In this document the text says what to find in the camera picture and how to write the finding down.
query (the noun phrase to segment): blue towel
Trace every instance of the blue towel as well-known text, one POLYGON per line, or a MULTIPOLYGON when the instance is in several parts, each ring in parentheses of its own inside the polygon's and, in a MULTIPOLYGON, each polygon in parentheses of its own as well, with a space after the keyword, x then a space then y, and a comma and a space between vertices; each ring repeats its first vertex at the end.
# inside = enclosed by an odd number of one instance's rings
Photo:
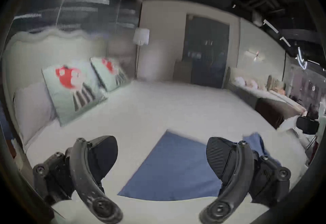
POLYGON ((216 197, 221 184, 206 145, 166 131, 118 195, 151 201, 216 197))
MULTIPOLYGON (((268 157, 271 156, 269 154, 269 152, 265 149, 264 142, 263 142, 261 136, 259 135, 259 133, 255 132, 255 133, 251 134, 250 136, 244 136, 243 140, 249 144, 249 146, 252 150, 256 151, 259 154, 259 157, 262 155, 267 155, 268 157)), ((274 160, 281 166, 281 164, 278 160, 276 160, 276 159, 274 159, 274 160)))

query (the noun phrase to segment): headboard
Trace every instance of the headboard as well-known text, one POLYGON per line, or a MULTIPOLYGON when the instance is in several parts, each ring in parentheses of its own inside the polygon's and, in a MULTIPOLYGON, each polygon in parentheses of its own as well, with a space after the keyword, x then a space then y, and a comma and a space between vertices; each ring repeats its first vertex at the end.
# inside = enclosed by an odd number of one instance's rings
POLYGON ((71 60, 89 61, 107 55, 104 39, 91 39, 83 31, 66 33, 50 29, 37 34, 18 32, 2 56, 2 80, 6 104, 18 134, 13 97, 17 89, 43 81, 42 68, 71 60))

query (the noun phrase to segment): ceiling duct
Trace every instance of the ceiling duct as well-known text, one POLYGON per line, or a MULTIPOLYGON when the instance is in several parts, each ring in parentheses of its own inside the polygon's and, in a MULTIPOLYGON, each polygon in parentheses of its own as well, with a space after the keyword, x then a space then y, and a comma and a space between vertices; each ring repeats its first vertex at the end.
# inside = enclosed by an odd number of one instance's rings
POLYGON ((303 29, 281 30, 282 35, 287 39, 303 40, 316 44, 321 44, 317 32, 303 29))

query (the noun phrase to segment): beige wall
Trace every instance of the beige wall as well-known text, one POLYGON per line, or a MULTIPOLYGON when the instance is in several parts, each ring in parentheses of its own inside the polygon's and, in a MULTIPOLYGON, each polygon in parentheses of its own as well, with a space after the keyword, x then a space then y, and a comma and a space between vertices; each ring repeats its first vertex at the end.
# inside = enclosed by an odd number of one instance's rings
POLYGON ((282 80, 284 57, 285 50, 274 39, 241 18, 238 68, 245 69, 266 84, 269 75, 282 80), (246 51, 259 51, 258 56, 263 61, 254 61, 254 56, 248 55, 246 51))
POLYGON ((239 18, 198 3, 176 0, 144 0, 140 27, 150 30, 149 45, 140 47, 137 77, 147 81, 172 80, 174 63, 182 59, 186 15, 195 14, 230 26, 226 69, 236 67, 239 18))
POLYGON ((285 50, 268 34, 233 14, 177 0, 143 2, 140 27, 148 28, 150 36, 149 45, 140 47, 139 79, 172 80, 174 63, 182 59, 187 14, 207 17, 230 26, 226 69, 241 68, 264 83, 267 83, 270 74, 282 80, 285 50), (255 62, 253 56, 245 55, 247 50, 255 53, 259 51, 259 56, 264 60, 255 62))

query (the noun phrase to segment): doorway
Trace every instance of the doorway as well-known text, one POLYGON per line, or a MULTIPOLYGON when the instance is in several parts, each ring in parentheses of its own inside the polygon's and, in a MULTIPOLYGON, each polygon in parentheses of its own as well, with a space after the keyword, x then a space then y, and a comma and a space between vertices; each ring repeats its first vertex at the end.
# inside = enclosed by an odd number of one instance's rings
POLYGON ((229 25, 187 14, 183 60, 192 62, 191 83, 222 88, 229 47, 229 25))

